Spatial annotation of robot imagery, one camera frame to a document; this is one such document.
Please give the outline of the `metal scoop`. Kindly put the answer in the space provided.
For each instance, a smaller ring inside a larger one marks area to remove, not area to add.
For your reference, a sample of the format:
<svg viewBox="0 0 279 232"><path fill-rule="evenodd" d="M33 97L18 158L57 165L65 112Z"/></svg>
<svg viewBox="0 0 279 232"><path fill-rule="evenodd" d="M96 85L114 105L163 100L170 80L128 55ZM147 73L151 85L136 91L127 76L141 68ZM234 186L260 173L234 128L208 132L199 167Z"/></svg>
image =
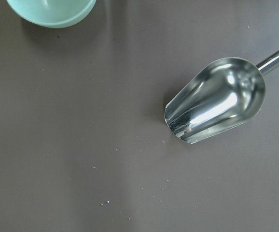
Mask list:
<svg viewBox="0 0 279 232"><path fill-rule="evenodd" d="M213 61L165 106L166 125L194 144L245 123L263 105L264 76L278 66L279 51L257 65L237 57Z"/></svg>

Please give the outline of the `mint green bowl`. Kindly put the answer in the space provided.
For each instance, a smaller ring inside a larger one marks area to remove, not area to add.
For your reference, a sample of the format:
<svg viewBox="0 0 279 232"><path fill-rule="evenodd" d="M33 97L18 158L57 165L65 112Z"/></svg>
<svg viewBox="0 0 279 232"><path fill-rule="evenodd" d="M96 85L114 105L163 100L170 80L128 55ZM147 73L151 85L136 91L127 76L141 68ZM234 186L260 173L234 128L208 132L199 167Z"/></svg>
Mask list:
<svg viewBox="0 0 279 232"><path fill-rule="evenodd" d="M82 21L96 0L8 0L9 6L28 22L47 28L66 28Z"/></svg>

